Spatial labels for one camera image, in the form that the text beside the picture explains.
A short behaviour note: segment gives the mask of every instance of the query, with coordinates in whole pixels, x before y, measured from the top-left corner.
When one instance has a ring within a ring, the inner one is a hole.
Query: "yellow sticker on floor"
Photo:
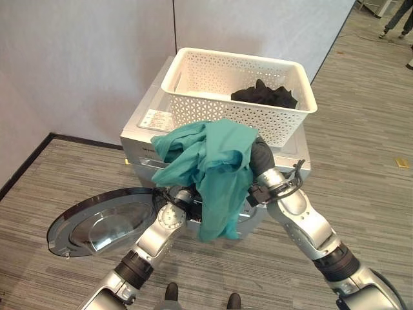
[[[407,159],[398,157],[394,160],[396,161],[399,168],[410,168],[410,164],[408,163]]]

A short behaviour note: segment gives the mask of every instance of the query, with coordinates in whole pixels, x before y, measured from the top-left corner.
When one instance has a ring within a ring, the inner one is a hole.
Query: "label sticker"
[[[150,108],[139,126],[168,132],[173,131],[174,123],[172,122],[172,113],[152,110]]]

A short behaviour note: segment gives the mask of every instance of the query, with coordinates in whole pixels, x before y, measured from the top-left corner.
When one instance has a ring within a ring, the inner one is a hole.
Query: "dark clothing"
[[[390,29],[393,29],[399,20],[406,14],[406,12],[413,6],[413,0],[405,0],[399,10],[394,14],[393,18],[385,26],[385,32],[388,32]],[[402,34],[408,34],[413,28],[413,11],[411,11],[410,16],[408,17],[405,26],[403,27]]]
[[[231,100],[289,109],[295,109],[297,105],[297,100],[292,97],[291,91],[285,89],[284,86],[272,90],[266,87],[260,79],[257,80],[256,87],[248,87],[231,94]]]

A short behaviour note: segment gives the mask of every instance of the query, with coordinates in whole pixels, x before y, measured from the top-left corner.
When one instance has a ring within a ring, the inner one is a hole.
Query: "washing machine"
[[[47,233],[49,249],[59,256],[77,257],[93,254],[125,252],[156,219],[157,212],[166,203],[154,191],[151,178],[164,169],[150,140],[173,129],[168,95],[161,90],[162,80],[173,58],[167,59],[145,96],[131,115],[121,133],[121,143],[127,163],[133,166],[143,187],[116,189],[82,201],[61,214]],[[281,172],[293,169],[298,160],[305,160],[301,177],[311,170],[307,142],[300,126],[282,148],[272,148],[277,168]],[[196,200],[201,206],[201,198]],[[251,208],[245,202],[239,214],[237,233],[246,238],[267,215],[265,205]],[[187,221],[190,233],[196,234],[201,222]]]

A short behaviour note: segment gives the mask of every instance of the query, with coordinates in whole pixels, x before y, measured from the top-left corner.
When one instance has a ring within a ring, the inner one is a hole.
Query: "white wall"
[[[120,144],[174,54],[172,0],[0,0],[0,71],[52,132]]]
[[[0,188],[48,133],[37,113],[0,72]]]
[[[175,0],[178,48],[292,60],[314,78],[354,0]]]

